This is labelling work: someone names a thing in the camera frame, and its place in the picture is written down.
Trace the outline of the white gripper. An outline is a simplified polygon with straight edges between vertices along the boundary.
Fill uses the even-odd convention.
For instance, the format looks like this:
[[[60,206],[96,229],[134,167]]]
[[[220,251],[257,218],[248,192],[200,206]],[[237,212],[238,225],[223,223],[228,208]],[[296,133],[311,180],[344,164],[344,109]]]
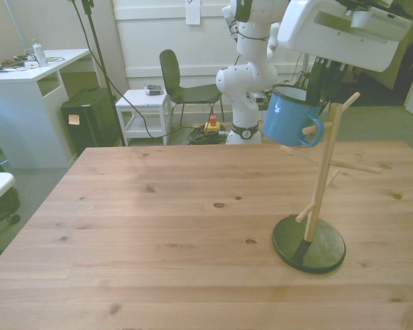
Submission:
[[[374,6],[349,10],[338,1],[291,1],[277,39],[281,47],[318,56],[308,78],[308,101],[330,102],[346,64],[384,71],[411,25]]]

